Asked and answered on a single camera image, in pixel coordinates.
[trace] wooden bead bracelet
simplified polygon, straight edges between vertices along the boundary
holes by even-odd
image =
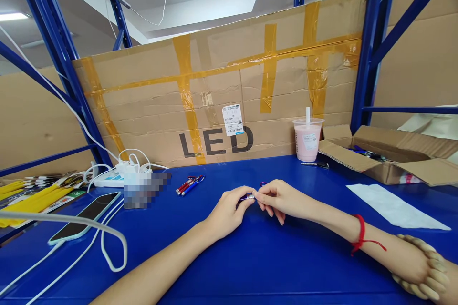
[[[410,284],[395,274],[392,274],[393,279],[407,292],[416,295],[420,299],[430,299],[434,301],[439,300],[440,294],[445,293],[445,286],[450,282],[449,278],[446,276],[447,269],[444,266],[444,258],[439,255],[432,246],[419,238],[412,237],[411,235],[404,236],[401,234],[397,235],[397,237],[415,245],[423,251],[428,258],[428,265],[430,269],[425,282],[420,285]]]

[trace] forearm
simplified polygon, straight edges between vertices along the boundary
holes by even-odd
[[[318,203],[316,210],[307,218],[334,231],[349,242],[358,242],[361,225],[352,215],[332,206]],[[377,260],[402,279],[419,284],[424,282],[429,266],[427,257],[414,245],[388,234],[376,227],[365,224],[365,240],[380,242],[386,251],[375,243],[365,243],[361,250]]]
[[[156,304],[213,240],[198,223],[103,292],[93,304]]]

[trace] hand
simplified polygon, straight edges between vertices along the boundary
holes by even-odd
[[[273,180],[253,195],[261,210],[266,210],[271,217],[275,214],[281,225],[285,224],[286,214],[308,219],[311,210],[319,204],[283,180]]]
[[[210,234],[214,241],[226,237],[242,223],[246,209],[253,205],[255,200],[244,200],[236,209],[237,203],[241,197],[255,191],[254,188],[241,186],[223,193],[208,218],[202,222],[205,231]]]

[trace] smartphone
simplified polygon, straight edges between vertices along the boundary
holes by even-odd
[[[82,210],[77,217],[89,218],[95,221],[108,210],[108,208],[121,195],[121,192],[114,192],[106,195],[101,195]],[[55,245],[59,241],[71,241],[83,236],[91,227],[84,224],[68,223],[58,233],[51,237],[48,241],[49,245]]]

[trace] phone screen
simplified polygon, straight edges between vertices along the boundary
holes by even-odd
[[[82,210],[78,217],[95,219],[103,210],[109,205],[111,201],[116,199],[119,195],[119,192],[106,194],[98,197],[92,203],[89,204],[84,210]],[[56,233],[50,241],[55,241],[61,238],[66,238],[74,236],[82,232],[87,225],[77,224],[77,223],[68,223],[64,226],[58,233]]]

